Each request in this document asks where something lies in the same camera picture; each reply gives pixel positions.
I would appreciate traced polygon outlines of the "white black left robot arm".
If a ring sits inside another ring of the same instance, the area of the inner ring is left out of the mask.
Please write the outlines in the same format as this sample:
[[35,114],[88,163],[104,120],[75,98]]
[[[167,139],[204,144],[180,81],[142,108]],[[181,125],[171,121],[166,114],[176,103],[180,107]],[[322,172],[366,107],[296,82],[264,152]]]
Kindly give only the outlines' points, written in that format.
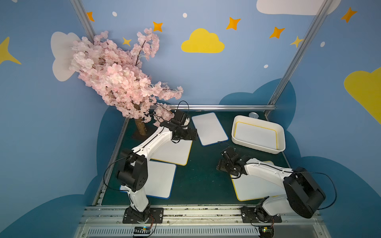
[[129,210],[146,220],[149,215],[150,203],[144,186],[148,180],[148,163],[151,156],[165,143],[181,140],[195,141],[197,130],[189,128],[190,118],[180,110],[176,110],[174,117],[162,121],[158,129],[140,145],[131,150],[122,152],[117,179],[130,199]]

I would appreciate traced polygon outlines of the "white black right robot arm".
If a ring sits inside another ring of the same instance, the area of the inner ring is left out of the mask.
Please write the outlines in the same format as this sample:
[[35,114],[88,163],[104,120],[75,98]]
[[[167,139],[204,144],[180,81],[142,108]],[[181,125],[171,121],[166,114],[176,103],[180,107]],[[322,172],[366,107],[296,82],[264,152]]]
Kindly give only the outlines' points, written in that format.
[[232,147],[221,152],[222,158],[217,170],[227,172],[234,179],[242,175],[268,181],[285,191],[276,197],[265,196],[251,212],[243,211],[246,218],[268,223],[276,220],[280,214],[296,213],[303,218],[312,218],[325,201],[326,195],[311,173],[305,168],[283,168],[262,162],[246,155],[239,155]]

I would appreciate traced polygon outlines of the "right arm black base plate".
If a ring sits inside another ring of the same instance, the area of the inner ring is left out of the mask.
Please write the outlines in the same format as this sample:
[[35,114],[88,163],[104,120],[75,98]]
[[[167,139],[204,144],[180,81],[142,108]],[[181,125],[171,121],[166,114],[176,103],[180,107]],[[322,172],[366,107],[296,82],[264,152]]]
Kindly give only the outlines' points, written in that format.
[[280,215],[271,216],[261,207],[243,206],[240,208],[243,223],[281,223]]

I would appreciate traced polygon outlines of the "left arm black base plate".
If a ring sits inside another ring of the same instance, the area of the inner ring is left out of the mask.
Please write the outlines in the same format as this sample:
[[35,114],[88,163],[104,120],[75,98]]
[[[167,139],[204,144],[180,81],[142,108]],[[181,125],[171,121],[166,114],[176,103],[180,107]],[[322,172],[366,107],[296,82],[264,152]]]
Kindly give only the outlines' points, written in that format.
[[161,224],[163,222],[163,208],[146,208],[143,212],[138,212],[131,207],[125,210],[123,224]]

